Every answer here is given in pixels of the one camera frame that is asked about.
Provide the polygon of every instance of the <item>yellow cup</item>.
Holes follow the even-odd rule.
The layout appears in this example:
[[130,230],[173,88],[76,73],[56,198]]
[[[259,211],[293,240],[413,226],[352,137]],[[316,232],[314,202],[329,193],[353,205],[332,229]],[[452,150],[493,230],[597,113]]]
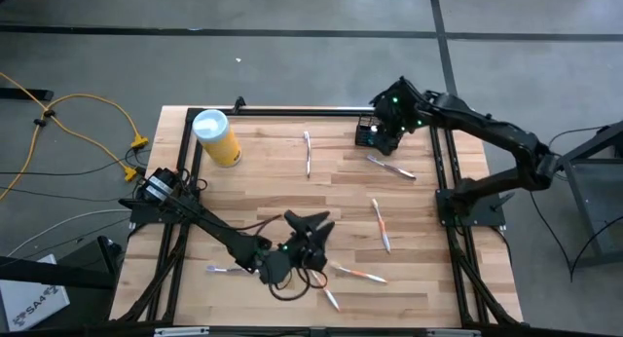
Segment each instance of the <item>yellow cup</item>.
[[193,133],[217,165],[233,167],[240,161],[240,144],[223,112],[216,109],[202,111],[193,121]]

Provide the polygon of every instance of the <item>yellow cable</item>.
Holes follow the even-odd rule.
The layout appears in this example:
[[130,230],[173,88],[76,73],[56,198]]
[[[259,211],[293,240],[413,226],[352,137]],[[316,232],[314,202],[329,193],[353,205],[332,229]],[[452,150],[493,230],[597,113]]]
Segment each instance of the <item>yellow cable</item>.
[[[79,97],[79,96],[83,96],[83,97],[90,97],[90,98],[94,98],[94,99],[99,99],[102,102],[105,103],[109,103],[114,105],[115,107],[117,107],[122,113],[124,113],[124,115],[126,115],[126,117],[129,120],[129,123],[132,126],[132,129],[135,132],[135,138],[134,138],[134,142],[132,143],[132,147],[136,146],[142,146],[144,144],[147,143],[147,138],[146,137],[142,137],[140,135],[140,133],[138,133],[138,130],[136,129],[136,125],[134,124],[134,121],[131,119],[131,117],[129,116],[128,112],[126,112],[119,104],[113,102],[113,101],[109,101],[107,99],[95,96],[95,95],[91,95],[91,94],[70,94],[68,96],[65,97],[61,97],[56,99],[55,101],[53,101],[52,103],[50,103],[48,106],[44,105],[43,103],[41,103],[34,95],[32,95],[27,89],[25,89],[22,85],[18,84],[18,82],[16,82],[15,80],[11,79],[9,76],[7,76],[6,74],[0,72],[0,76],[2,76],[3,78],[5,78],[6,80],[8,80],[10,83],[12,83],[13,85],[15,85],[18,89],[22,90],[26,95],[28,95],[33,101],[35,101],[37,104],[39,104],[41,106],[41,108],[43,108],[44,112],[47,111],[49,108],[51,108],[52,106],[54,106],[57,103],[60,103],[62,101],[64,101],[65,99],[71,98],[71,97]],[[41,115],[41,120],[43,120],[45,117],[42,113]],[[82,138],[85,141],[94,144],[95,146],[101,148],[106,154],[108,154],[113,160],[117,161],[117,163],[122,167],[122,169],[124,170],[125,174],[126,174],[126,181],[131,181],[135,176],[136,176],[136,170],[134,168],[130,168],[128,166],[126,166],[123,162],[121,162],[119,160],[119,158],[117,158],[112,152],[110,152],[108,150],[108,148],[106,148],[104,145],[102,145],[101,143],[86,137],[82,134],[79,134],[77,132],[74,132],[72,130],[70,130],[69,128],[67,128],[66,126],[64,126],[56,117],[52,116],[51,117],[52,120],[58,125],[59,128],[61,128],[63,131],[74,135],[76,137]],[[19,179],[21,178],[21,173],[24,172],[27,168],[28,165],[30,164],[30,160],[32,159],[32,154],[34,152],[34,147],[36,144],[36,140],[37,140],[37,136],[39,134],[39,130],[40,127],[37,126],[35,128],[35,132],[32,134],[32,139],[30,141],[30,149],[28,151],[28,156],[26,158],[26,161],[24,162],[23,166],[21,167],[21,171],[20,174],[18,174],[13,181],[11,182],[11,184],[9,184],[9,187],[7,187],[7,189],[0,195],[0,201],[2,201],[6,195],[11,191],[11,189],[13,188],[13,186],[15,186],[15,184],[19,181]]]

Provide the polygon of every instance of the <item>wooden tabletop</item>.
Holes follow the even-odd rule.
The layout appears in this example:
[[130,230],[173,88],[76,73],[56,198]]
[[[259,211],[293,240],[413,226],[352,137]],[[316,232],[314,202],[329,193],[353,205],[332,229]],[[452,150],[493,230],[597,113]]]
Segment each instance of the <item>wooden tabletop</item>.
[[[155,168],[175,169],[186,106],[165,106],[152,143],[148,174]],[[357,327],[459,326],[445,230],[439,225],[433,192],[438,188],[428,129],[406,134],[390,157],[353,144],[355,118],[235,117],[230,118],[242,148],[234,168],[219,168],[203,153],[200,177],[208,182],[202,203],[233,226],[249,225],[291,209],[300,215],[329,210],[336,222],[327,242],[327,257],[343,266],[378,275],[389,281],[366,281],[325,268],[327,288],[338,313],[321,290],[281,302],[257,277],[212,274],[209,264],[234,265],[225,247],[193,226],[179,290],[175,324],[277,325]],[[311,136],[311,178],[306,178],[307,147]],[[445,141],[440,134],[444,155]],[[464,176],[489,174],[480,140],[455,132],[460,170]],[[190,168],[195,146],[187,160]],[[365,160],[373,154],[417,176],[409,180]],[[452,185],[452,177],[447,179]],[[384,250],[376,198],[385,219],[391,254]],[[148,225],[128,244],[126,260],[111,318],[128,310],[154,275],[162,225]],[[274,243],[284,242],[290,228],[281,218],[262,232]],[[511,316],[521,311],[506,247],[488,228],[474,228],[483,280]],[[294,295],[303,283],[294,279],[281,295]],[[160,310],[168,292],[164,284]],[[473,291],[466,285],[470,312],[476,316]]]

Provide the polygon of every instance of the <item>white lid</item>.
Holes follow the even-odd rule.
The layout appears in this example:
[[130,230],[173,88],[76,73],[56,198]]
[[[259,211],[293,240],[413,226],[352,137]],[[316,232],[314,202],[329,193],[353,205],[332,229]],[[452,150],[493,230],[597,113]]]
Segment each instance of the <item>white lid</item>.
[[201,142],[216,142],[229,132],[229,122],[223,112],[207,109],[195,117],[193,132]]

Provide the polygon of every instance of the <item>floor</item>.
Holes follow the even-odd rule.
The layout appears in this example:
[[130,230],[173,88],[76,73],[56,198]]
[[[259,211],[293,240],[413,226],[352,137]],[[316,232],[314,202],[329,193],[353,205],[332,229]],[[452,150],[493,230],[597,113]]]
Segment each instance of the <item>floor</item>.
[[[53,90],[56,97],[91,93],[113,99],[150,137],[162,105],[232,104],[243,95],[249,104],[257,105],[362,106],[400,75],[419,88],[445,91],[454,74],[458,93],[474,109],[549,141],[560,131],[621,119],[622,37],[606,42],[587,35],[622,34],[621,1],[439,0],[441,14],[435,16],[430,0],[8,0],[0,5],[1,22],[360,30],[369,37],[348,38],[344,32],[324,37],[0,33],[0,70],[29,88]],[[558,41],[450,37],[447,48],[452,66],[443,68],[439,45],[443,53],[446,37],[438,41],[426,35],[440,30],[439,16],[447,32],[571,35]],[[378,32],[389,30],[393,31],[390,36]],[[414,38],[416,32],[423,38]],[[27,154],[32,120],[39,114],[34,103],[0,104],[1,170],[19,170]],[[117,156],[123,157],[131,143],[128,123],[107,105],[78,99],[61,103],[57,114],[67,126],[95,137]],[[591,135],[566,135],[556,140],[553,149],[565,153]],[[504,151],[489,145],[486,151],[492,172],[513,166]],[[29,170],[72,172],[109,161],[97,148],[50,125],[41,134]],[[1,176],[2,185],[12,179]],[[118,167],[75,177],[25,176],[18,187],[99,200],[131,191]],[[535,197],[574,257],[587,236],[568,186],[556,180],[551,189]],[[8,253],[61,219],[118,207],[115,202],[12,192],[0,202],[0,253]],[[539,220],[530,194],[516,192],[504,211],[525,321],[539,327],[620,334],[623,265],[579,270],[571,283],[564,258]],[[16,256],[126,216],[85,218],[49,233]],[[122,222],[99,234],[125,243],[128,224]],[[56,247],[53,253],[63,256],[81,243]]]

